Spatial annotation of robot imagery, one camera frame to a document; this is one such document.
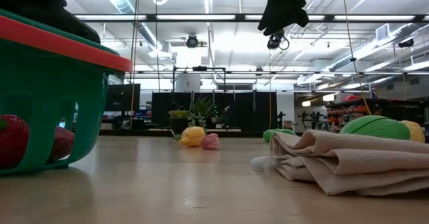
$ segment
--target black partition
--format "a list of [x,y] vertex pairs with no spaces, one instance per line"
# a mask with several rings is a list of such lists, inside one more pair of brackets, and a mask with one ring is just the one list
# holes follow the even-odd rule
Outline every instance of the black partition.
[[[269,92],[215,93],[214,103],[224,109],[229,107],[227,125],[241,131],[265,131],[269,129]],[[213,98],[213,93],[194,93],[199,97]],[[192,93],[152,93],[152,121],[160,127],[169,126],[168,111],[179,107],[188,110]],[[276,127],[277,96],[271,93],[271,128]]]

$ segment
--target beige cloth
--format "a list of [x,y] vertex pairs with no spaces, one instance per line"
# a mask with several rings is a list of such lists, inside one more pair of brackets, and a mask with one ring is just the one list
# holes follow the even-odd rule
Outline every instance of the beige cloth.
[[288,180],[317,184],[328,195],[386,195],[429,188],[429,144],[309,130],[275,132],[275,168]]

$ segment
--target plastic basket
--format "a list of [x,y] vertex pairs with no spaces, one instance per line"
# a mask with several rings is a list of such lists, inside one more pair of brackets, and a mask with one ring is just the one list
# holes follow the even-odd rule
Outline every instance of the plastic basket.
[[[6,11],[0,11],[0,25],[0,114],[20,116],[30,126],[23,160],[0,174],[66,167],[85,157],[99,134],[108,76],[124,74],[131,62],[96,43]],[[65,119],[65,128],[71,129],[76,104],[72,152],[47,164],[55,128]]]

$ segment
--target floor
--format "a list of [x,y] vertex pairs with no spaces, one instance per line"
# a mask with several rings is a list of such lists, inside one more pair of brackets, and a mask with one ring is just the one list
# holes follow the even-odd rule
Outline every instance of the floor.
[[260,139],[221,139],[222,150],[167,137],[105,137],[68,170],[0,178],[0,222],[428,223],[429,194],[327,197],[317,186],[251,169]]

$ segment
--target white cylinder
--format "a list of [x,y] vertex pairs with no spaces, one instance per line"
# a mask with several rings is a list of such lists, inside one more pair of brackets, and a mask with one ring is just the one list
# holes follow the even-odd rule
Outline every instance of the white cylinder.
[[189,93],[194,91],[200,92],[200,75],[199,74],[181,74],[176,80],[176,91]]

